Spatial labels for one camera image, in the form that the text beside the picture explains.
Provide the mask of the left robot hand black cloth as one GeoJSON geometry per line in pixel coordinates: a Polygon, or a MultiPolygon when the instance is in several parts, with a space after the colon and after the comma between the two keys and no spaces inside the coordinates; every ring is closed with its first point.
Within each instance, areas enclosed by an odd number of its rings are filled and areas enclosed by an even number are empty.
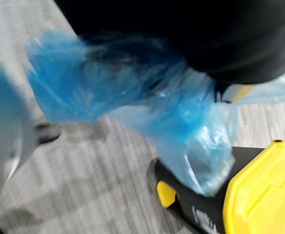
{"type": "Polygon", "coordinates": [[[165,39],[188,64],[234,84],[285,73],[285,0],[58,0],[74,32],[165,39]]]}

